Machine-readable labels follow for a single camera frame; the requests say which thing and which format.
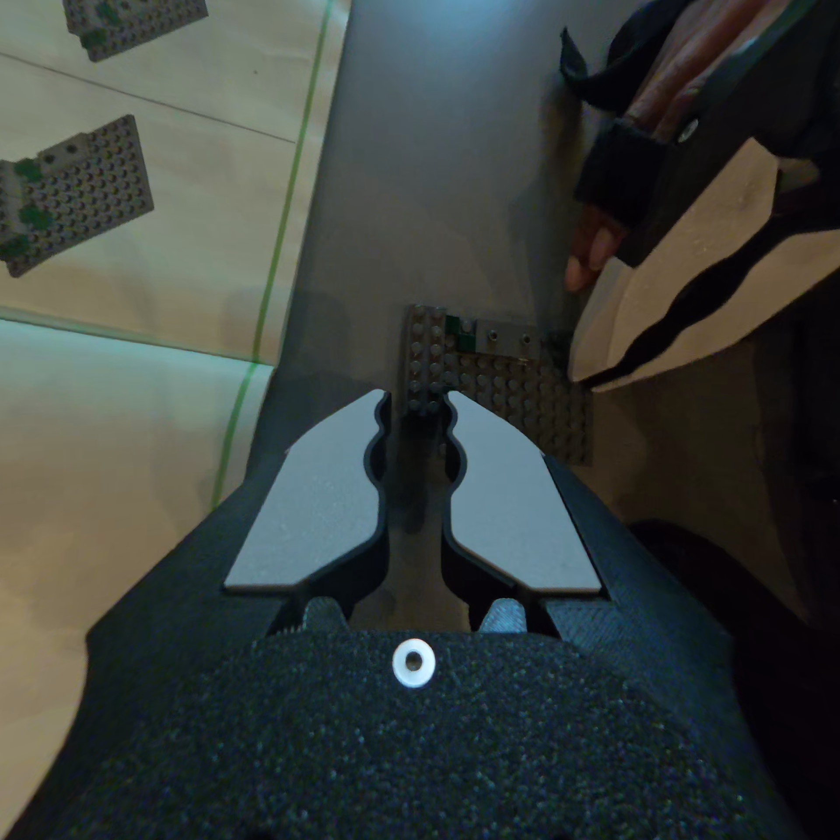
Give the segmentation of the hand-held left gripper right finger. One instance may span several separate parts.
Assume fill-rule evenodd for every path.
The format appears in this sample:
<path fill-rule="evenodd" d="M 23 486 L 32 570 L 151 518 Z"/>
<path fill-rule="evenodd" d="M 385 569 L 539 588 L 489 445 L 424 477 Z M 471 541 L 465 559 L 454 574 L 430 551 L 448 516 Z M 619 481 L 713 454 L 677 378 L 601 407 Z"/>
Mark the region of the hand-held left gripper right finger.
<path fill-rule="evenodd" d="M 595 597 L 597 573 L 543 451 L 460 392 L 444 398 L 446 472 L 441 570 L 470 611 L 497 599 Z"/>

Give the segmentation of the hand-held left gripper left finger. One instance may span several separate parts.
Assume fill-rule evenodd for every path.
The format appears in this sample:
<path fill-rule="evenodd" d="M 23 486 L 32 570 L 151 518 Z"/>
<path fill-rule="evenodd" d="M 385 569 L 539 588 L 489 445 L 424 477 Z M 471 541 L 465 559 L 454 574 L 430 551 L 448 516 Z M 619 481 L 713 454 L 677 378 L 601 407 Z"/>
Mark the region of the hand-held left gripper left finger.
<path fill-rule="evenodd" d="M 355 607 L 384 581 L 389 537 L 382 478 L 392 396 L 376 388 L 325 417 L 287 450 L 224 590 L 329 597 Z"/>

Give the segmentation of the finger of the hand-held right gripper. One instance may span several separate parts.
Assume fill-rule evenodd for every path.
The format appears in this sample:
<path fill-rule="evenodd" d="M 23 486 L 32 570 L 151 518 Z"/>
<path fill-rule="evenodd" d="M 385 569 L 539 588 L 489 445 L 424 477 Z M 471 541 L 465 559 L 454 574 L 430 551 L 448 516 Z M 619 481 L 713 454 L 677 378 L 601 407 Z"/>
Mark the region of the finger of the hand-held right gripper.
<path fill-rule="evenodd" d="M 608 261 L 574 331 L 572 382 L 618 365 L 693 279 L 761 230 L 770 220 L 778 171 L 775 155 L 746 141 L 638 267 L 618 257 Z"/>
<path fill-rule="evenodd" d="M 768 226 L 735 255 L 704 270 L 621 360 L 590 375 L 590 388 L 639 382 L 726 350 L 838 271 L 838 228 L 811 225 L 770 241 L 770 234 L 781 232 Z"/>

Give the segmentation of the dark grey studded brick plate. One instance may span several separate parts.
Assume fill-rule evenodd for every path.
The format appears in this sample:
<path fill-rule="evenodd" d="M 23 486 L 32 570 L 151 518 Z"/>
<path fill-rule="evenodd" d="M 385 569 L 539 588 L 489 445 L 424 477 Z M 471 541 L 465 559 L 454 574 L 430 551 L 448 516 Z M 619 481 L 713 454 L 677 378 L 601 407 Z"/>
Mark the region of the dark grey studded brick plate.
<path fill-rule="evenodd" d="M 557 461 L 568 466 L 592 463 L 592 397 L 567 382 L 547 361 L 448 353 L 444 381 L 516 427 Z"/>

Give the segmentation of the grey desk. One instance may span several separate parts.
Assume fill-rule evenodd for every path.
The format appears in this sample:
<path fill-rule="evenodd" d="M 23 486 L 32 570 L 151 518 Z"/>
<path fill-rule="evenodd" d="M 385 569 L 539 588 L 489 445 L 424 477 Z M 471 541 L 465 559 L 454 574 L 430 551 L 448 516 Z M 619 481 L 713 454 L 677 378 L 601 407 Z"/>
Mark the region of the grey desk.
<path fill-rule="evenodd" d="M 248 464 L 379 387 L 396 394 L 411 303 L 574 325 L 572 190 L 596 131 L 558 79 L 639 2 L 353 2 L 279 363 Z M 575 474 L 622 521 L 719 546 L 838 659 L 838 486 L 795 428 L 796 352 L 828 339 L 834 280 L 719 355 L 594 398 Z"/>

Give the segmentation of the person's right hand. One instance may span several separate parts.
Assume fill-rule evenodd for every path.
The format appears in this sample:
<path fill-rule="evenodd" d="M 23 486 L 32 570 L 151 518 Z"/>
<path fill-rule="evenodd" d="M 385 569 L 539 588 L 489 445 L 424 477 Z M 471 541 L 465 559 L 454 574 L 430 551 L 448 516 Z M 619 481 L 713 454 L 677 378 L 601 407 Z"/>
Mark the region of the person's right hand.
<path fill-rule="evenodd" d="M 639 137 L 665 144 L 674 139 L 699 89 L 714 67 L 731 54 L 765 2 L 692 2 L 675 21 L 646 77 L 617 125 Z M 608 207 L 613 198 L 581 199 L 565 271 L 565 287 L 579 292 L 595 283 L 632 227 L 626 213 Z"/>

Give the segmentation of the open instruction booklet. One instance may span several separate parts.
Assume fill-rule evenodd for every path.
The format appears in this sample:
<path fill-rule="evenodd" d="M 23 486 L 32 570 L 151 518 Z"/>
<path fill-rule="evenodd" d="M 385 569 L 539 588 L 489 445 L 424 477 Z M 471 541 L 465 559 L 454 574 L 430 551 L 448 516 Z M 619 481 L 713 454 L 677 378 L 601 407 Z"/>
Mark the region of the open instruction booklet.
<path fill-rule="evenodd" d="M 351 2 L 2 2 L 2 838 L 99 618 L 235 490 L 286 337 Z"/>

